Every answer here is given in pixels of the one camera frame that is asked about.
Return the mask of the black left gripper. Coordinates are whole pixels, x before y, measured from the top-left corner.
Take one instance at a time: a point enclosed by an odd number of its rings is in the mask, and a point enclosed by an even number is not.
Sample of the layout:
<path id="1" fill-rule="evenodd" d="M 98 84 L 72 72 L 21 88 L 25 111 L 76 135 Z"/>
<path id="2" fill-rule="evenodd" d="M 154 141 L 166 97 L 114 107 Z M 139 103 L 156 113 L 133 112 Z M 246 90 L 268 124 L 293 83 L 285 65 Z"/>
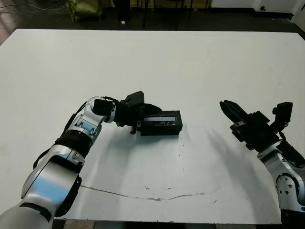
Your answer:
<path id="1" fill-rule="evenodd" d="M 134 135 L 137 131 L 137 126 L 145 117 L 146 114 L 156 114 L 162 109 L 153 104 L 144 104 L 143 101 L 132 103 L 132 100 L 121 100 L 116 104 L 115 122 L 117 126 L 130 126 L 130 134 Z"/>

